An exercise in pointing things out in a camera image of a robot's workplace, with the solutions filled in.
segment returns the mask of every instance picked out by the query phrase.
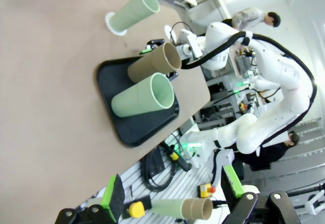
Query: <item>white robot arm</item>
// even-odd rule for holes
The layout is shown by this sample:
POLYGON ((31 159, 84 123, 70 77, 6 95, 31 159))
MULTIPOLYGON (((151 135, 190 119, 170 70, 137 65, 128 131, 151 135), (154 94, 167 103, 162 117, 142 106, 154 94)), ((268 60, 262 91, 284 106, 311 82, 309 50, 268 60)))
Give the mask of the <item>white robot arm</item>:
MULTIPOLYGON (((226 42, 231 35, 238 31, 221 22, 214 22, 208 26, 205 36, 196 36, 192 32, 182 29, 177 39, 178 53, 182 60, 193 61, 196 58, 205 56, 216 47, 226 42)), ((209 70, 224 68, 228 59, 229 48, 206 61, 202 66, 209 70)))
POLYGON ((277 89, 280 87, 280 84, 268 81, 257 75, 251 79, 249 79, 250 88, 254 88, 258 91, 267 90, 267 89, 277 89))
POLYGON ((325 209, 325 204, 320 204, 315 208, 314 203, 324 196, 325 190, 321 190, 318 194, 316 194, 311 200, 305 203, 305 208, 310 215, 317 215, 319 212, 325 209))
MULTIPOLYGON (((213 148, 225 148, 236 142, 237 148, 241 153, 250 154, 266 139, 272 139, 272 136, 276 135, 276 133, 285 129, 286 126, 296 119, 300 119, 300 116, 309 109, 311 101, 315 97, 316 86, 312 82, 313 77, 310 71, 306 67, 303 68, 303 64, 298 64, 292 59, 275 54, 266 45, 265 41, 254 39, 256 35, 252 33, 241 32, 237 34, 237 32, 237 30, 226 24, 211 23, 206 33, 204 48, 202 48, 203 54, 212 50, 212 46, 214 48, 216 46, 219 47, 212 52, 210 51, 206 57, 203 57, 196 63, 203 65, 200 61, 206 61, 206 63, 210 64, 210 67, 213 67, 211 64, 222 61, 222 59, 218 59, 219 54, 221 54, 221 57, 225 54, 228 55, 231 45, 231 43, 227 44, 229 40, 235 39, 234 41, 243 42, 246 35, 250 37, 249 46, 256 52, 256 64, 260 76, 264 80, 269 81, 268 86, 275 86, 276 84, 280 86, 283 100, 270 110, 264 112, 259 118, 250 113, 244 114, 226 126, 189 133, 183 138, 183 141, 187 143, 200 141, 203 148, 205 144, 212 144, 213 148)), ((192 64, 186 66, 187 68, 194 67, 192 64)))

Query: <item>man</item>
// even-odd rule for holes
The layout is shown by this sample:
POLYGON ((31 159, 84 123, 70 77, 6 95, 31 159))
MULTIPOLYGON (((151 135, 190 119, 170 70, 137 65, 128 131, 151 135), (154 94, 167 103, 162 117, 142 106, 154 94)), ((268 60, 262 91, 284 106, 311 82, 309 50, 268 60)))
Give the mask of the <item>man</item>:
POLYGON ((249 30, 261 22, 269 26, 278 27, 281 19, 275 12, 266 13, 258 8, 247 8, 222 22, 239 31, 243 31, 249 30))
POLYGON ((235 153, 235 158, 255 167, 263 166, 271 162, 276 162, 284 156, 288 149, 295 147, 299 142, 299 136, 295 131, 291 131, 288 135, 289 140, 286 140, 283 143, 275 144, 265 148, 261 147, 259 156, 257 156, 255 152, 252 154, 242 154, 238 152, 235 153))

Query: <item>beige tabletop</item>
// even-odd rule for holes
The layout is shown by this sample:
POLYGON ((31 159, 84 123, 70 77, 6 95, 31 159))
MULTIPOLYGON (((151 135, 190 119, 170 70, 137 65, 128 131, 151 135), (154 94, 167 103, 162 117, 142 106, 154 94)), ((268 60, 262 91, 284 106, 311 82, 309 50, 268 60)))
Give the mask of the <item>beige tabletop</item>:
POLYGON ((210 100, 200 68, 180 71, 178 118, 139 147, 121 143, 96 67, 138 54, 180 20, 162 7, 117 37, 104 16, 127 1, 0 0, 1 223, 54 223, 60 209, 104 187, 210 100))

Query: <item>white paper base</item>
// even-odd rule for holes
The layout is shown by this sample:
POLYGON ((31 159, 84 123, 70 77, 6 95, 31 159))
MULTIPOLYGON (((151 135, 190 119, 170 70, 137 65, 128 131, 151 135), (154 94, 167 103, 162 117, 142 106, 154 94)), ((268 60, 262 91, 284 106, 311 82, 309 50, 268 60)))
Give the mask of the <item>white paper base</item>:
POLYGON ((115 12, 109 12, 106 14, 105 16, 105 22, 106 22, 106 26, 108 27, 108 29, 115 35, 118 35, 118 36, 124 36, 126 35, 126 32, 127 32, 127 29, 126 30, 123 30, 122 32, 118 32, 116 30, 114 30, 112 28, 112 26, 110 25, 110 19, 115 15, 115 12))

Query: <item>cup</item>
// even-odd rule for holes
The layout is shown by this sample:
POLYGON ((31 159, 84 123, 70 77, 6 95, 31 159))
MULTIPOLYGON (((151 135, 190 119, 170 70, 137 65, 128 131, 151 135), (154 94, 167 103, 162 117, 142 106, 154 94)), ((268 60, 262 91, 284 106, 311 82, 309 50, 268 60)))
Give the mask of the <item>cup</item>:
POLYGON ((137 83, 154 73, 171 73, 180 70, 182 61, 171 43, 164 43, 144 55, 127 69, 128 77, 137 83))
POLYGON ((183 219, 182 206, 184 199, 179 200, 154 200, 151 211, 158 215, 172 216, 183 219))
POLYGON ((106 17, 107 27, 116 35, 124 35, 134 24, 146 19, 160 10, 158 0, 129 0, 116 13, 109 12, 106 17))
POLYGON ((213 210, 213 204, 209 199, 188 199, 182 205, 182 215, 185 219, 201 219, 210 218, 213 210))
POLYGON ((141 82, 117 94, 112 110, 119 117, 127 117, 171 108, 175 94, 164 74, 154 73, 141 82))

